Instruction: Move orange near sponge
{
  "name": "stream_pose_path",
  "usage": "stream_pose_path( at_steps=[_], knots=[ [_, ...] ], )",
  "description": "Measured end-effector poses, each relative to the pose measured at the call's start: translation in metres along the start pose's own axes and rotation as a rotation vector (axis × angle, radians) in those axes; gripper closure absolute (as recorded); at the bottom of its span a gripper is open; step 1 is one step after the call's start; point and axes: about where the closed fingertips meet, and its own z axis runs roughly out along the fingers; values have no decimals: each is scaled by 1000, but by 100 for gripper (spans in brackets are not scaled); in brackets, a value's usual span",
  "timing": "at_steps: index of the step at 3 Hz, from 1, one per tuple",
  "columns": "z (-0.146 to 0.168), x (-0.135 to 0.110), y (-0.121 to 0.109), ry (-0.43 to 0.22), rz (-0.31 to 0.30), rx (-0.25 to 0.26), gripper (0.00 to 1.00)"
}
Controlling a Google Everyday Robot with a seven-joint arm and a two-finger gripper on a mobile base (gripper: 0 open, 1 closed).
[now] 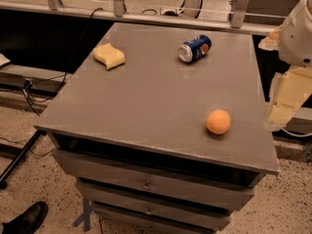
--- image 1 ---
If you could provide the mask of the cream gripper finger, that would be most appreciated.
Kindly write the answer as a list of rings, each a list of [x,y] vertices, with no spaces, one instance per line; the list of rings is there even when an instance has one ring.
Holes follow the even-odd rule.
[[[265,51],[278,51],[279,50],[279,38],[280,38],[280,29],[277,28],[272,31],[268,36],[262,39],[258,47],[261,50]]]
[[[276,73],[269,90],[266,126],[286,127],[295,112],[311,95],[311,68],[292,65],[284,74]]]

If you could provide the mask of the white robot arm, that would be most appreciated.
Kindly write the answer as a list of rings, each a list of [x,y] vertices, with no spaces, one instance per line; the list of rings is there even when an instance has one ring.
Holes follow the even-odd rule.
[[[271,82],[265,127],[278,131],[312,95],[312,0],[300,0],[258,47],[277,51],[290,68]]]

